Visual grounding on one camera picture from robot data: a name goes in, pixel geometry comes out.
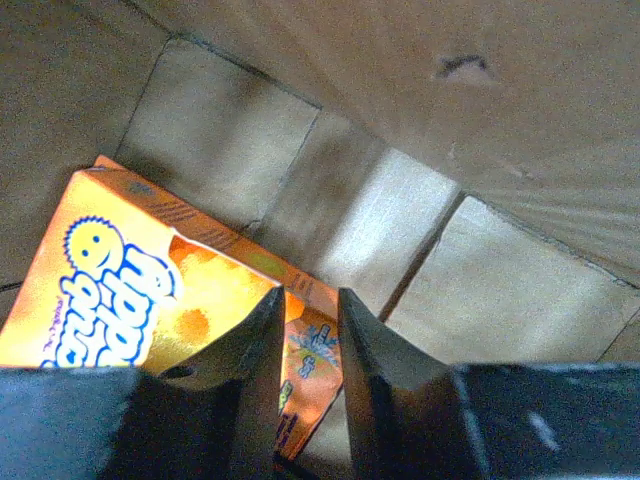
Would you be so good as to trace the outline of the brown cardboard express box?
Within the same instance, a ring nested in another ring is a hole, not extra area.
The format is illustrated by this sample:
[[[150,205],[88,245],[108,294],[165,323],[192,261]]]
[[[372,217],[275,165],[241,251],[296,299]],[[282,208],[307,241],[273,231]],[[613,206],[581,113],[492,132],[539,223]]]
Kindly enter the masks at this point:
[[[444,362],[639,357],[635,1],[5,1],[3,313],[101,154]]]

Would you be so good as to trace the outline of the orange yellow toy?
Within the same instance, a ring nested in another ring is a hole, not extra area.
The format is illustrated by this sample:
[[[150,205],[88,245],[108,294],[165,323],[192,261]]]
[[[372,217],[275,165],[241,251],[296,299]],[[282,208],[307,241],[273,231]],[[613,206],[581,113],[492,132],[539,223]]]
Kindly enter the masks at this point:
[[[337,293],[111,159],[75,172],[1,331],[3,365],[161,373],[285,290],[275,449],[293,459],[343,381]]]

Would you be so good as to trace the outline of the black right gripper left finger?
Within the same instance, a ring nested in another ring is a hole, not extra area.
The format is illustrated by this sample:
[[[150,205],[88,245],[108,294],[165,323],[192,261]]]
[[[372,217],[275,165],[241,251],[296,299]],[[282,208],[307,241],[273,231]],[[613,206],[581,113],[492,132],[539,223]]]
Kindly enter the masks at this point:
[[[269,479],[285,294],[160,375],[139,368],[5,368],[5,479]]]

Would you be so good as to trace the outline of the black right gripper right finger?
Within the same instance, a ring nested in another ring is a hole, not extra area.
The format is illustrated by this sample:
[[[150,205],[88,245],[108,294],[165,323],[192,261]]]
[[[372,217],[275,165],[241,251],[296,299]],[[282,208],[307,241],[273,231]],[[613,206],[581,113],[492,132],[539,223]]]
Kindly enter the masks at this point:
[[[635,363],[446,365],[338,294],[359,479],[635,479]]]

